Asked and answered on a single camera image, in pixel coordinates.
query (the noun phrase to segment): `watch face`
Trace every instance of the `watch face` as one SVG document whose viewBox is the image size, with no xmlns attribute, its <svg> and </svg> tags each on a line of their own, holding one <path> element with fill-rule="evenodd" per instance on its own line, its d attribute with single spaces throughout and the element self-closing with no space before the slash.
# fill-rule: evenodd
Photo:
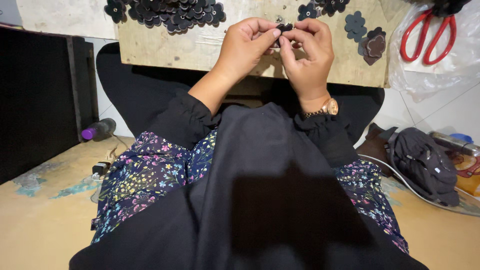
<svg viewBox="0 0 480 270">
<path fill-rule="evenodd" d="M 336 115 L 338 113 L 338 104 L 334 98 L 328 101 L 327 110 L 329 114 Z"/>
</svg>

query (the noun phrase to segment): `black sleeve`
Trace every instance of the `black sleeve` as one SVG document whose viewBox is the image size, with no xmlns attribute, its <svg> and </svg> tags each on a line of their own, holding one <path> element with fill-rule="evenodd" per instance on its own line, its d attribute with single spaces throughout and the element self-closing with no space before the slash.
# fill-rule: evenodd
<svg viewBox="0 0 480 270">
<path fill-rule="evenodd" d="M 295 123 L 318 147 L 332 168 L 359 159 L 338 115 L 319 114 L 303 119 L 297 114 Z"/>
<path fill-rule="evenodd" d="M 219 120 L 220 114 L 212 118 L 210 110 L 201 101 L 179 91 L 167 109 L 151 121 L 146 131 L 191 150 L 215 128 Z"/>
</svg>

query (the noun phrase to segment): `wristwatch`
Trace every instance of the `wristwatch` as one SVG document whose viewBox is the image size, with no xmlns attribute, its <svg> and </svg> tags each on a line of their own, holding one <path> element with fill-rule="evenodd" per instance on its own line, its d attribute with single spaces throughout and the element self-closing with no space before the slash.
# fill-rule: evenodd
<svg viewBox="0 0 480 270">
<path fill-rule="evenodd" d="M 302 113 L 302 117 L 304 119 L 309 118 L 310 116 L 318 115 L 318 114 L 332 114 L 336 115 L 338 113 L 338 104 L 334 98 L 329 98 L 325 101 L 322 108 L 318 111 L 314 112 L 304 112 Z"/>
</svg>

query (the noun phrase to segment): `red scissors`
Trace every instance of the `red scissors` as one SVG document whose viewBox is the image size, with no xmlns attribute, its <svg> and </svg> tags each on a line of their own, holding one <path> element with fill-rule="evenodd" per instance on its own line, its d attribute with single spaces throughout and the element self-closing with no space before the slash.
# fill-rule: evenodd
<svg viewBox="0 0 480 270">
<path fill-rule="evenodd" d="M 430 21 L 432 20 L 432 18 L 433 18 L 432 9 L 426 10 L 410 25 L 407 31 L 403 34 L 402 45 L 400 46 L 400 55 L 402 56 L 403 60 L 412 62 L 412 61 L 415 61 L 420 56 L 420 52 L 423 48 L 423 44 L 425 43 L 425 37 L 427 36 L 428 27 L 430 26 Z M 413 57 L 408 57 L 407 52 L 405 51 L 405 45 L 407 44 L 408 36 L 412 32 L 413 28 L 415 28 L 421 21 L 423 21 L 423 19 L 425 19 L 425 22 L 423 23 L 423 27 L 421 29 L 420 39 L 417 44 L 417 48 L 415 49 L 415 54 L 413 55 Z M 435 45 L 437 45 L 438 39 L 440 39 L 440 36 L 443 34 L 447 25 L 450 25 L 450 40 L 448 41 L 447 48 L 445 48 L 443 53 L 437 59 L 430 61 L 430 55 L 432 54 L 432 50 L 435 47 Z M 455 15 L 451 15 L 444 18 L 444 21 L 442 22 L 440 29 L 438 29 L 438 32 L 433 37 L 432 41 L 430 42 L 430 45 L 427 48 L 427 51 L 425 52 L 425 55 L 423 56 L 423 63 L 426 65 L 433 65 L 440 62 L 443 58 L 445 58 L 445 56 L 447 56 L 447 54 L 452 49 L 453 44 L 455 43 L 455 39 L 456 39 Z"/>
</svg>

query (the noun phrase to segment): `white cable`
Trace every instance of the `white cable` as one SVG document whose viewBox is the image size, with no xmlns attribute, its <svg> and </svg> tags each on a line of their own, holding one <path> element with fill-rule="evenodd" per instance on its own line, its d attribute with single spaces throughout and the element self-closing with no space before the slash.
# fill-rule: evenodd
<svg viewBox="0 0 480 270">
<path fill-rule="evenodd" d="M 422 197 L 422 196 L 420 196 L 418 193 L 416 193 L 415 190 L 413 190 L 413 189 L 408 185 L 408 183 L 405 181 L 405 179 L 403 179 L 403 177 L 402 177 L 399 173 L 397 173 L 397 172 L 396 172 L 390 165 L 388 165 L 387 163 L 385 163 L 385 162 L 383 162 L 383 161 L 381 161 L 381 160 L 378 160 L 378 159 L 376 159 L 376 158 L 369 157 L 369 156 L 360 155 L 360 154 L 359 154 L 359 156 L 365 157 L 365 158 L 369 158 L 369 159 L 372 159 L 372 160 L 381 162 L 381 163 L 383 163 L 384 165 L 386 165 L 388 168 L 390 168 L 390 169 L 392 170 L 392 172 L 393 172 L 396 176 L 398 176 L 398 177 L 400 178 L 400 180 L 402 180 L 402 182 L 408 187 L 408 189 L 409 189 L 411 192 L 413 192 L 413 194 L 417 195 L 417 197 L 419 197 L 420 199 L 426 201 L 427 203 L 429 203 L 429 204 L 431 204 L 431 205 L 434 205 L 434 206 L 436 206 L 436 207 L 438 207 L 438 208 L 442 208 L 442 209 L 445 209 L 445 210 L 448 210 L 448 211 L 452 211 L 452 212 L 454 212 L 454 213 L 464 214 L 464 215 L 469 215 L 469 216 L 474 216 L 474 217 L 480 217 L 480 214 L 462 212 L 462 211 L 459 211 L 459 210 L 456 210 L 456 209 L 453 209 L 453 208 L 449 208 L 449 207 L 445 207 L 445 206 L 443 206 L 443 205 L 436 204 L 436 203 L 434 203 L 434 202 L 431 202 L 431 201 L 425 199 L 424 197 Z"/>
</svg>

